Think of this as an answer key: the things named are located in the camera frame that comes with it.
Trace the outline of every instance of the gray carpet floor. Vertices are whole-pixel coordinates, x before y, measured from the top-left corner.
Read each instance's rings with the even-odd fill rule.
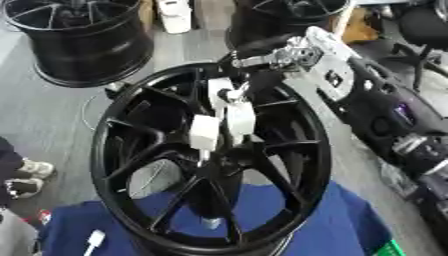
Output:
[[[187,62],[216,60],[226,53],[224,30],[233,12],[232,1],[202,0],[197,7],[202,29],[182,35],[156,31],[154,56],[130,78],[131,81]],[[390,50],[386,42],[379,42],[375,47],[377,55],[385,55]],[[25,38],[6,60],[0,67],[0,135],[10,140],[21,154],[52,162],[59,170],[39,196],[15,202],[13,210],[29,216],[39,209],[96,199],[89,174],[92,131],[81,122],[81,108],[97,95],[86,115],[95,125],[110,101],[101,88],[66,89],[41,80],[32,70],[32,55]],[[410,79],[409,70],[399,68],[397,71],[403,79]],[[425,79],[432,81],[428,88],[436,90],[440,90],[440,84],[446,84],[432,75]],[[322,103],[313,85],[296,80],[288,83],[310,102],[327,128],[333,149],[334,180],[373,205],[408,256],[443,255],[414,207],[383,185],[375,158],[352,139],[349,127],[337,120]],[[440,93],[428,94],[440,98]],[[246,180],[263,183],[255,176]]]

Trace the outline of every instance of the black pants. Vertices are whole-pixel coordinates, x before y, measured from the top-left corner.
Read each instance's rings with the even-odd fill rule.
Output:
[[[14,151],[14,147],[6,139],[0,137],[0,206],[7,206],[11,200],[6,191],[5,180],[11,179],[22,165],[22,156]]]

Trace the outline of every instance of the black chair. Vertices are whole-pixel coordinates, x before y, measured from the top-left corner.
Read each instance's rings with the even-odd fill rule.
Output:
[[[442,20],[430,7],[416,7],[406,12],[399,20],[400,32],[410,44],[424,46],[421,53],[409,46],[395,44],[392,54],[404,56],[387,57],[388,61],[396,61],[415,68],[413,88],[420,89],[423,70],[431,70],[446,78],[448,71],[440,67],[441,55],[431,54],[432,50],[448,50],[448,22]]]

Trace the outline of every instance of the navy fabric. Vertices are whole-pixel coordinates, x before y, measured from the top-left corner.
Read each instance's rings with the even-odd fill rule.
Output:
[[[155,215],[171,196],[163,192],[138,203],[147,214]],[[282,201],[281,193],[273,186],[244,185],[234,213],[243,230],[250,230],[278,213]],[[203,228],[188,207],[180,209],[171,225],[176,231],[196,236],[223,236],[226,233],[225,225],[217,230]],[[137,255],[128,234],[104,206],[100,202],[85,202],[53,211],[50,223],[40,232],[44,256],[83,255],[87,240],[95,229],[106,233],[106,240],[95,250],[95,256]],[[371,255],[390,240],[388,229],[370,205],[332,182],[319,207],[296,232],[283,255]]]

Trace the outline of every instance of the person's foot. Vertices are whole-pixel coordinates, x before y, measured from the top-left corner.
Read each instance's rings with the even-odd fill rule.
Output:
[[[6,189],[13,199],[30,198],[37,195],[44,186],[40,179],[12,179],[5,181]]]
[[[46,162],[34,162],[28,158],[23,159],[23,166],[18,170],[27,172],[35,179],[46,179],[54,172],[54,165]]]

